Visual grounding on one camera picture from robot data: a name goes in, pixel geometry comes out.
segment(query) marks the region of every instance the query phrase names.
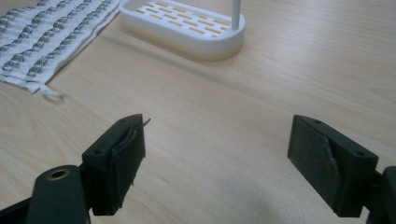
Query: white pole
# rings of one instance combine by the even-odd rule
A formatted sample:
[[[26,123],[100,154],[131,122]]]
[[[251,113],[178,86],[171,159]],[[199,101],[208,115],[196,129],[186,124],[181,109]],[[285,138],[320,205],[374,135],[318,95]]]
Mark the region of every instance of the white pole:
[[[233,30],[239,29],[239,15],[241,13],[241,0],[233,0],[233,15],[231,18],[231,28]]]

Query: towel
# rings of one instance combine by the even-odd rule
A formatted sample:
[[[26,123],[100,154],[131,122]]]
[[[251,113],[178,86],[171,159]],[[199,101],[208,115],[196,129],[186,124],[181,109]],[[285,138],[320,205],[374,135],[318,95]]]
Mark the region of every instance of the towel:
[[[0,81],[60,96],[47,82],[119,12],[120,0],[41,0],[0,17]]]

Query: white plastic holder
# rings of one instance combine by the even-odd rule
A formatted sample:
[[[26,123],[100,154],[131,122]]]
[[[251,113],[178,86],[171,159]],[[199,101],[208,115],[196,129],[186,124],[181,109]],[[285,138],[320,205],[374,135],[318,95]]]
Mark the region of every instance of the white plastic holder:
[[[123,0],[120,13],[135,33],[205,61],[233,57],[243,46],[245,18],[241,0],[232,17],[176,1]]]

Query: wooden table surface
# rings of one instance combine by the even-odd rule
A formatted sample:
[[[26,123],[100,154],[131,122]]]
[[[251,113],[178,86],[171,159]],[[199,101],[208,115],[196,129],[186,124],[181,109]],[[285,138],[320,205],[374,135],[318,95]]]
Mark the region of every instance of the wooden table surface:
[[[182,3],[229,14],[231,0]],[[35,1],[2,0],[1,15]],[[364,223],[340,218],[287,158],[292,117],[320,119],[396,164],[396,2],[244,0],[245,44],[202,62],[128,31],[120,15],[49,86],[0,83],[0,208],[49,168],[81,163],[142,113],[147,157],[123,208],[92,223]]]

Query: black plastic part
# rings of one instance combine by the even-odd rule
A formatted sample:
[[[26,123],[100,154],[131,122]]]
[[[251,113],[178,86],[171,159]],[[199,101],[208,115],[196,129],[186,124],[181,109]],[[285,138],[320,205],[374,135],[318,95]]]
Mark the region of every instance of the black plastic part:
[[[379,172],[375,172],[371,182],[363,188],[364,195],[366,195],[364,206],[370,210],[367,224],[389,224],[387,211],[379,191],[381,180],[382,175]]]
[[[77,166],[59,166],[36,179],[25,223],[90,223]]]
[[[379,187],[390,223],[396,223],[396,166],[387,167]]]
[[[120,119],[83,154],[81,172],[96,216],[113,216],[145,157],[142,115]]]
[[[26,221],[30,198],[0,211],[0,223],[23,224]]]
[[[296,115],[288,158],[339,217],[359,217],[378,157],[327,124]]]

